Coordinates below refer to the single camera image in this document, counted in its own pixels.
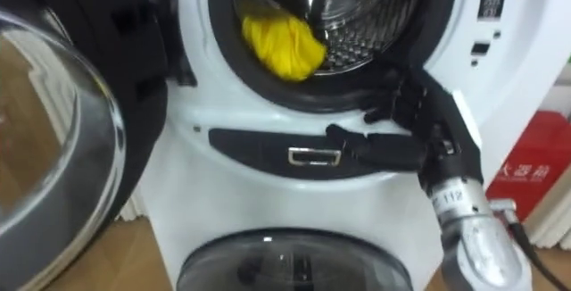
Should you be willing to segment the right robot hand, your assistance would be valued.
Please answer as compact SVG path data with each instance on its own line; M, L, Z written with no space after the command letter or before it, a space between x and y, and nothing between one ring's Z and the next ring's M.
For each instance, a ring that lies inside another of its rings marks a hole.
M409 133L365 134L328 125L327 138L356 162L413 171L426 192L447 179L484 183L480 145L462 116L458 96L427 71L396 71L360 108L365 123L392 121Z

